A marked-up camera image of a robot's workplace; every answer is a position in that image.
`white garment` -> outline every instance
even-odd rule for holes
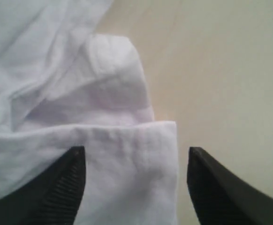
[[[75,225],[175,225],[175,123],[153,122],[131,42],[92,34],[111,1],[40,1],[31,15],[16,2],[0,4],[0,198],[83,145]]]

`beige wall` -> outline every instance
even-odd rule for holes
[[[273,197],[273,0],[115,0],[98,32],[131,39],[157,119],[177,121],[182,225],[189,146]]]

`white cloth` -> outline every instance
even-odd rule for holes
[[[0,198],[83,145],[75,225],[175,225],[176,126],[154,122],[131,42],[92,33],[111,1],[19,2],[0,1]]]

